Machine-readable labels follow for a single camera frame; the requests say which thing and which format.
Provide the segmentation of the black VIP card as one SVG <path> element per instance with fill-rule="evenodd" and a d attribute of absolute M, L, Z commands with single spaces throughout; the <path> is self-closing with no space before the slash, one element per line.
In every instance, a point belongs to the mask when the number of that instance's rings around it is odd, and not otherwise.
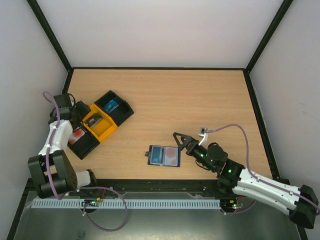
<path fill-rule="evenodd" d="M 100 122 L 103 119 L 103 117 L 95 112 L 92 114 L 87 120 L 84 121 L 84 123 L 89 127 L 93 128 L 98 122 Z"/>

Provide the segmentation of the blue leather card holder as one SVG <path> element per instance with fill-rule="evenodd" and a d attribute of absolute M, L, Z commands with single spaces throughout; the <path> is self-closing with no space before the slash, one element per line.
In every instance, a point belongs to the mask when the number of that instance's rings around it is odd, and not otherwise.
<path fill-rule="evenodd" d="M 148 165 L 150 165 L 150 166 L 156 166 L 156 165 L 151 165 L 151 164 L 149 164 L 149 158 L 148 158 L 148 155 L 149 155 L 149 151 L 151 150 L 151 146 L 155 146 L 155 145 L 150 145 L 150 146 L 149 146 L 148 151 L 146 151 L 146 152 L 145 152 L 145 156 L 147 157 L 147 164 L 148 164 Z M 175 167 L 175 168 L 179 168 L 179 167 L 180 167 L 180 165 L 181 165 L 181 151 L 179 150 L 179 148 L 178 148 L 178 147 L 173 147 L 173 146 L 161 146 L 161 147 L 164 147 L 163 164 L 162 164 L 162 165 L 157 165 L 157 166 L 163 166 L 163 167 Z M 165 155 L 165 148 L 166 148 L 166 147 L 178 148 L 178 151 L 179 151 L 179 153 L 178 153 L 178 166 L 165 166 L 165 165 L 164 165 L 164 155 Z"/>

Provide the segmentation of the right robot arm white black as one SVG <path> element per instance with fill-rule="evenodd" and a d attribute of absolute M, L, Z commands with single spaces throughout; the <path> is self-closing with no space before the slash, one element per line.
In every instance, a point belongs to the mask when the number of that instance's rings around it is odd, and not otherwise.
<path fill-rule="evenodd" d="M 173 138 L 180 150 L 217 174 L 218 191 L 249 197 L 271 206 L 305 229 L 313 229 L 320 214 L 319 200 L 314 190 L 303 184 L 300 187 L 264 177 L 248 167 L 229 159 L 228 154 L 216 143 L 204 147 L 202 142 L 182 133 L 174 132 Z"/>

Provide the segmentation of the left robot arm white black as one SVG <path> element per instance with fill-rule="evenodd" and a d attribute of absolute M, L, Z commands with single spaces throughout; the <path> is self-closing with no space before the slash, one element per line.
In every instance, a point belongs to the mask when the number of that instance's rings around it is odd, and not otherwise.
<path fill-rule="evenodd" d="M 28 168 L 41 199 L 55 197 L 61 200 L 68 192 L 97 185 L 93 171 L 86 169 L 75 172 L 65 152 L 70 137 L 74 131 L 81 129 L 90 107 L 82 101 L 76 101 L 70 93 L 53 96 L 44 91 L 42 95 L 54 105 L 54 109 L 50 113 L 45 144 L 38 155 L 29 158 Z"/>

